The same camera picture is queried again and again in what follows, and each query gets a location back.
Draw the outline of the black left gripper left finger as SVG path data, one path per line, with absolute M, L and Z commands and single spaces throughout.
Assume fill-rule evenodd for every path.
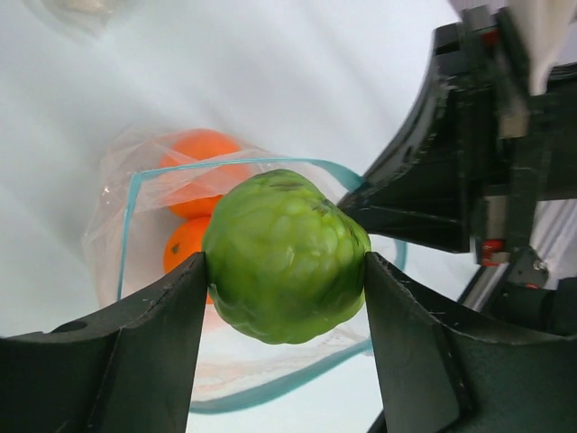
M 2 431 L 184 431 L 206 287 L 197 253 L 93 314 L 3 339 Z

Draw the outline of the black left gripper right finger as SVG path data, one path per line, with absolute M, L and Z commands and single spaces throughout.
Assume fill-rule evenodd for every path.
M 387 432 L 573 432 L 576 339 L 486 317 L 366 256 Z

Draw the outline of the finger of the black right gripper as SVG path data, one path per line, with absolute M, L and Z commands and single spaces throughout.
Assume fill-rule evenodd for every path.
M 437 105 L 432 131 L 411 162 L 383 180 L 366 180 L 339 202 L 367 232 L 450 253 L 470 249 L 478 196 L 472 110 Z
M 420 145 L 432 131 L 437 99 L 444 91 L 437 58 L 460 49 L 460 24 L 446 24 L 433 32 L 426 73 L 417 98 L 404 124 L 374 163 L 366 170 L 366 180 L 383 180 L 411 162 Z

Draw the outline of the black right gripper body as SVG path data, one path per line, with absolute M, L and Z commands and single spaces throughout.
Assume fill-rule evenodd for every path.
M 557 61 L 545 93 L 531 96 L 508 9 L 479 6 L 461 17 L 459 53 L 469 65 L 448 103 L 472 110 L 478 196 L 469 251 L 491 266 L 529 244 L 539 202 L 576 195 L 576 66 Z

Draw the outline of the clear zip top bag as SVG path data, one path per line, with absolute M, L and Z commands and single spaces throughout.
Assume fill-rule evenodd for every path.
M 332 201 L 362 178 L 331 161 L 266 152 L 211 130 L 128 131 L 101 165 L 100 196 L 83 237 L 100 304 L 157 281 L 200 248 L 214 200 L 248 177 L 293 170 Z M 220 414 L 248 409 L 312 382 L 356 355 L 370 355 L 367 313 L 302 345 L 266 345 L 204 310 L 190 409 Z

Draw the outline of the green fake fruit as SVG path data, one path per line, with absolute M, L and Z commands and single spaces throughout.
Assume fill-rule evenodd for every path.
M 364 304 L 366 231 L 292 170 L 255 175 L 216 205 L 202 242 L 220 318 L 269 345 L 299 345 Z

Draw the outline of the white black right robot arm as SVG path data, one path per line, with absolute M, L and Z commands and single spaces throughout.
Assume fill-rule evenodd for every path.
M 460 302 L 522 327 L 576 329 L 576 67 L 529 92 L 533 61 L 514 12 L 456 2 L 435 30 L 405 123 L 340 208 L 367 232 L 479 268 Z

